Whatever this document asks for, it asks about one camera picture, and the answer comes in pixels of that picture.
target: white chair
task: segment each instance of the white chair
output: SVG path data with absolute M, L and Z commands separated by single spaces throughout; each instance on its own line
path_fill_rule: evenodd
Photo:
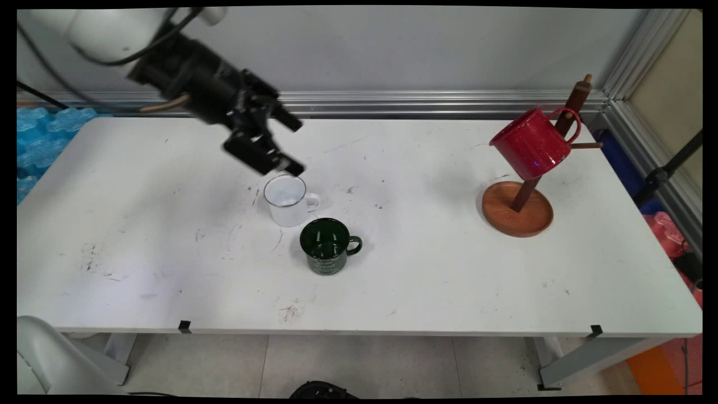
M 17 318 L 17 392 L 127 394 L 51 325 L 31 316 Z

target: mug handle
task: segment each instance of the mug handle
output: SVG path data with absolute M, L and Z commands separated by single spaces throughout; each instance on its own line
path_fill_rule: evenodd
M 304 197 L 307 199 L 307 212 L 311 212 L 316 208 L 319 208 L 319 204 L 322 202 L 322 199 L 316 193 L 308 193 Z
M 559 108 L 559 109 L 557 109 L 556 111 L 552 112 L 551 115 L 549 115 L 548 118 L 546 118 L 546 119 L 549 119 L 549 120 L 550 120 L 551 118 L 553 118 L 554 116 L 556 116 L 556 114 L 558 114 L 559 112 L 570 112 L 570 113 L 572 113 L 572 114 L 576 117 L 576 123 L 578 123 L 579 126 L 576 127 L 576 133 L 574 133 L 574 135 L 571 137 L 571 139 L 569 139 L 569 141 L 567 142 L 568 144 L 571 144 L 571 143 L 573 143 L 574 140 L 576 140 L 576 138 L 579 136 L 579 133 L 581 133 L 581 117 L 580 117 L 580 116 L 576 113 L 576 111 L 574 111 L 573 109 L 570 109 L 570 108 Z
M 347 255 L 354 255 L 354 254 L 358 253 L 358 252 L 361 250 L 361 244 L 362 244 L 362 243 L 361 243 L 361 239 L 360 239 L 359 237 L 357 237 L 357 236 L 351 236 L 351 237 L 349 237 L 349 242 L 350 242 L 350 243 L 359 243 L 359 245 L 356 246 L 356 247 L 354 247 L 354 248 L 352 248 L 352 249 L 347 249 Z

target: tiled floor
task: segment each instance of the tiled floor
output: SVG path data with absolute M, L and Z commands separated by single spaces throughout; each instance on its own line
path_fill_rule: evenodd
M 141 334 L 129 364 L 127 391 L 189 396 L 287 398 L 308 380 L 359 398 L 640 394 L 624 362 L 539 392 L 538 359 L 522 338 Z

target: round wooden base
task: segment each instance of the round wooden base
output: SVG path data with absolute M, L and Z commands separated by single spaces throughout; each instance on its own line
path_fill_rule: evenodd
M 549 227 L 554 210 L 546 197 L 534 190 L 520 213 L 511 209 L 521 183 L 503 181 L 486 188 L 481 210 L 486 220 L 498 231 L 514 237 L 532 237 Z

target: black object on floor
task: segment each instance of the black object on floor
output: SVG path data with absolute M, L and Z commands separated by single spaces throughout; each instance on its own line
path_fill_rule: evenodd
M 703 290 L 703 263 L 692 252 L 687 252 L 673 260 L 678 268 L 696 287 Z
M 292 393 L 289 398 L 324 398 L 329 400 L 358 399 L 349 394 L 347 390 L 327 382 L 306 382 Z

